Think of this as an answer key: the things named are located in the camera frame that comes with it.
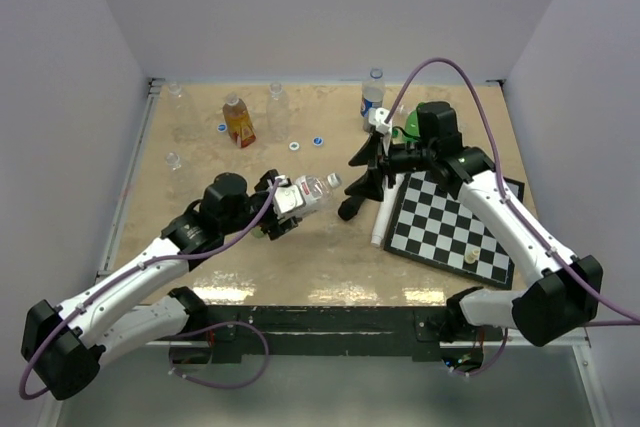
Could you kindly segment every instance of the chessboard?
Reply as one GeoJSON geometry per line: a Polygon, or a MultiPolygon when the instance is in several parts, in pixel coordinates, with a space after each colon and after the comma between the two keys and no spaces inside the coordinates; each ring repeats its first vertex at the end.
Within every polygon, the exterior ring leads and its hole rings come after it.
{"type": "MultiPolygon", "coordinates": [[[[522,202],[524,184],[505,179],[522,202]]],[[[431,267],[500,288],[511,289],[514,264],[478,218],[440,190],[427,172],[407,174],[398,191],[384,249],[431,267]],[[480,250],[467,264],[465,254],[480,250]]]]}

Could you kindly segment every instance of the white tube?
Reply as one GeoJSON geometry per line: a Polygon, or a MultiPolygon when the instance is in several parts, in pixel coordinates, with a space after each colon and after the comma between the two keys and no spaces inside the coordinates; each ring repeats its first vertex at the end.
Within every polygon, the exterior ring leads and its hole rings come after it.
{"type": "Polygon", "coordinates": [[[371,233],[371,243],[377,247],[382,244],[382,239],[387,231],[389,225],[389,219],[393,212],[393,206],[396,203],[396,197],[398,196],[398,190],[404,180],[404,174],[396,174],[396,183],[392,189],[387,185],[384,186],[384,200],[380,203],[378,209],[378,216],[376,222],[373,224],[373,232],[371,233]]]}

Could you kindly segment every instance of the orange juice bottle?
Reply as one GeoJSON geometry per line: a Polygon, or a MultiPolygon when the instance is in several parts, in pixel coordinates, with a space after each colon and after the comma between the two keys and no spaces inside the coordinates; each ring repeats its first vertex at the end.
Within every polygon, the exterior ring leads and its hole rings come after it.
{"type": "Polygon", "coordinates": [[[256,133],[249,117],[247,105],[235,92],[227,95],[224,107],[222,107],[224,121],[227,124],[227,132],[231,140],[243,149],[256,140],[256,133]]]}

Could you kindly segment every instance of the tabletop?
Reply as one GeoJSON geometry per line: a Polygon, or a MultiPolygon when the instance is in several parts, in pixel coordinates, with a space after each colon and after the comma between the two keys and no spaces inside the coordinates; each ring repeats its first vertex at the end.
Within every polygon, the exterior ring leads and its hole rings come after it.
{"type": "MultiPolygon", "coordinates": [[[[187,204],[177,195],[165,162],[176,152],[189,169],[189,188],[197,198],[223,172],[247,179],[250,191],[269,169],[295,179],[300,175],[324,176],[337,172],[343,186],[364,173],[347,165],[367,138],[360,116],[361,89],[356,84],[285,84],[291,105],[291,125],[286,141],[273,139],[267,126],[268,85],[186,84],[204,136],[193,139],[169,107],[166,86],[156,104],[139,170],[128,186],[131,200],[118,246],[114,268],[124,265],[160,234],[187,204]],[[247,104],[257,140],[239,149],[226,133],[225,96],[236,92],[247,104]],[[315,137],[324,144],[316,147],[315,137]],[[300,144],[290,151],[289,142],[300,144]]],[[[393,103],[399,85],[390,85],[384,106],[393,103]]],[[[479,86],[480,99],[496,137],[504,175],[525,183],[524,204],[535,214],[529,185],[502,92],[498,86],[479,86]]],[[[490,153],[475,104],[464,86],[416,85],[402,104],[446,101],[456,110],[464,144],[490,153]]],[[[171,288],[188,286],[208,304],[251,305],[443,305],[447,297],[477,282],[437,270],[371,245],[371,229],[378,205],[366,201],[349,222],[337,216],[343,189],[335,191],[331,205],[305,218],[300,226],[276,241],[247,236],[228,251],[213,257],[188,275],[165,286],[147,299],[156,301],[171,288]]],[[[517,274],[513,289],[524,288],[517,274]]]]}

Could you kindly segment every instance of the white wall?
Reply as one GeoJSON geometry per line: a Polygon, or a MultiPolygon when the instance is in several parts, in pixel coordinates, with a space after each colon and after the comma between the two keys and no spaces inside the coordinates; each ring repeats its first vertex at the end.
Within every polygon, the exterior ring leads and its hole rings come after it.
{"type": "MultiPolygon", "coordinates": [[[[404,80],[446,55],[478,80],[504,78],[550,0],[107,0],[155,76],[404,80]]],[[[429,71],[451,80],[446,68],[429,71]]]]}
{"type": "MultiPolygon", "coordinates": [[[[601,261],[606,296],[640,312],[638,0],[553,0],[506,93],[541,219],[601,261]]],[[[638,425],[640,329],[590,335],[616,425],[638,425]]]]}
{"type": "Polygon", "coordinates": [[[35,425],[41,403],[18,397],[25,314],[90,285],[143,94],[105,0],[0,0],[2,425],[35,425]]]}

